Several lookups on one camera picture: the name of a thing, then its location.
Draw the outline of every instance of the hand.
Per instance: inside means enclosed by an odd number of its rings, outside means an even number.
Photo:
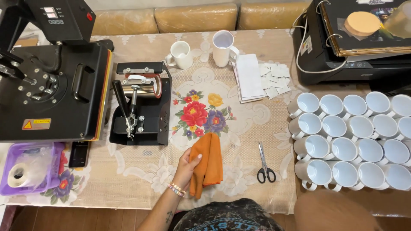
[[[182,187],[184,191],[187,191],[188,185],[193,176],[194,168],[200,163],[202,154],[199,154],[197,158],[189,163],[191,148],[187,149],[178,161],[177,171],[173,178],[173,183],[179,187]]]

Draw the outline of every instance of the scissors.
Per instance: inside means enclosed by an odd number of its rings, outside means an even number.
[[[262,168],[258,171],[258,173],[257,173],[257,180],[258,180],[261,184],[263,184],[263,183],[266,182],[266,178],[268,178],[268,181],[269,181],[270,183],[273,183],[273,182],[275,182],[275,180],[277,179],[277,177],[275,176],[274,171],[273,171],[272,169],[270,169],[270,168],[267,167],[266,158],[264,157],[263,143],[262,143],[261,141],[258,141],[258,147],[259,147],[259,149],[260,149],[260,156],[261,156],[261,162],[263,163],[263,167],[262,167]],[[264,179],[263,181],[261,181],[260,178],[259,178],[260,173],[263,174],[263,179]],[[271,179],[270,173],[272,173],[272,174],[274,175],[274,180]]]

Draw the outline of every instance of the orange cloth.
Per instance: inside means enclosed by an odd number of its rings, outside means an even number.
[[[203,187],[216,185],[223,180],[223,159],[221,157],[220,138],[214,133],[207,133],[192,147],[190,162],[202,154],[200,163],[194,168],[190,180],[190,195],[201,198]]]

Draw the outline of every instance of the cork coaster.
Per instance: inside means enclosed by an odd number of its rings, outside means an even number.
[[[369,36],[380,28],[380,23],[377,16],[368,12],[358,11],[348,16],[344,26],[353,35]]]

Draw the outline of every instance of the floral tablecloth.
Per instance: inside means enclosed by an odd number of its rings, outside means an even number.
[[[62,153],[59,187],[40,194],[8,197],[8,204],[80,206],[104,208],[152,208],[173,179],[178,159],[202,135],[220,136],[224,180],[206,187],[200,200],[183,199],[180,210],[212,201],[251,198],[270,213],[292,213],[296,182],[292,140],[288,131],[287,105],[301,92],[359,93],[358,86],[305,88],[297,80],[293,57],[293,30],[232,31],[234,45],[242,54],[255,53],[260,63],[290,67],[291,91],[269,100],[240,104],[231,65],[219,68],[212,60],[214,32],[155,35],[94,36],[92,40],[114,42],[114,68],[120,62],[161,61],[176,41],[191,47],[194,64],[186,70],[169,67],[173,76],[168,146],[123,146],[109,143],[111,117],[118,106],[110,97],[110,122],[103,141],[93,142],[88,166],[68,169],[69,144]],[[123,75],[113,73],[113,79]],[[261,159],[257,141],[262,141],[267,165],[277,173],[275,183],[260,184]]]

